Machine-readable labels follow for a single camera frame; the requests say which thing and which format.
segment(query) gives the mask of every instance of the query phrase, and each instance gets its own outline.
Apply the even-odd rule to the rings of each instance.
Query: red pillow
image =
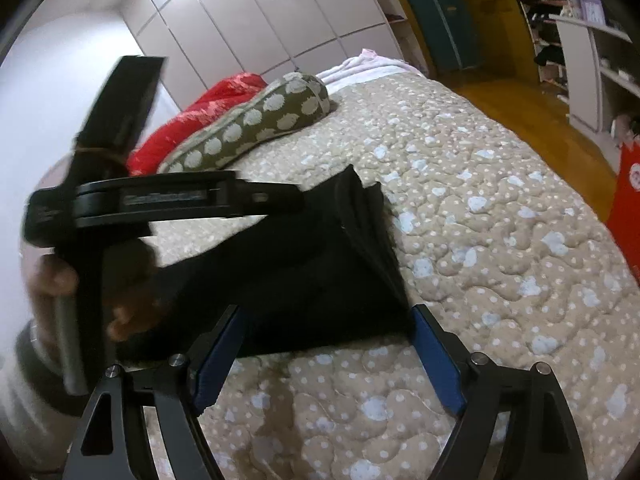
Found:
[[[127,167],[131,175],[153,174],[175,147],[209,126],[228,110],[253,98],[267,83],[257,74],[242,72],[227,77],[204,92],[194,104],[160,126],[135,152]]]

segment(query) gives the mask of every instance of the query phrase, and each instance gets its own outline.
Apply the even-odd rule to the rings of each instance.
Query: blue gripper pad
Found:
[[[244,341],[246,327],[246,314],[243,309],[236,308],[198,371],[196,391],[193,396],[197,415],[201,415],[205,408],[216,403],[226,376]]]
[[[460,391],[460,373],[418,307],[414,306],[412,311],[415,321],[412,344],[415,351],[444,408],[460,416],[466,406]]]

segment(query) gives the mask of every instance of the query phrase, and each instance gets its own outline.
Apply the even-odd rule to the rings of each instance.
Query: red bag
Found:
[[[155,173],[165,157],[183,140],[209,126],[234,106],[249,101],[265,86],[267,83],[259,75],[246,72],[216,83],[185,111],[160,126],[129,155],[129,174]]]
[[[622,144],[620,173],[607,227],[640,283],[640,146]]]

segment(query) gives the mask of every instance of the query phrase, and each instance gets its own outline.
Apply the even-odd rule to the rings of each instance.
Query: bed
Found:
[[[381,182],[410,301],[498,364],[549,362],[590,478],[615,478],[639,439],[640,295],[607,229],[527,144],[440,83],[395,73],[332,100],[324,120],[232,168],[308,189],[353,164],[364,184]],[[162,262],[257,220],[158,224]],[[200,423],[227,480],[391,480],[427,478],[454,421],[413,348],[390,336],[237,360]]]

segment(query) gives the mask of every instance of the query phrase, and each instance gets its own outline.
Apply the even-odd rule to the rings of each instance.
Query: green polka dot pillow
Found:
[[[291,72],[179,144],[158,173],[219,170],[261,142],[309,126],[328,113],[322,81]]]

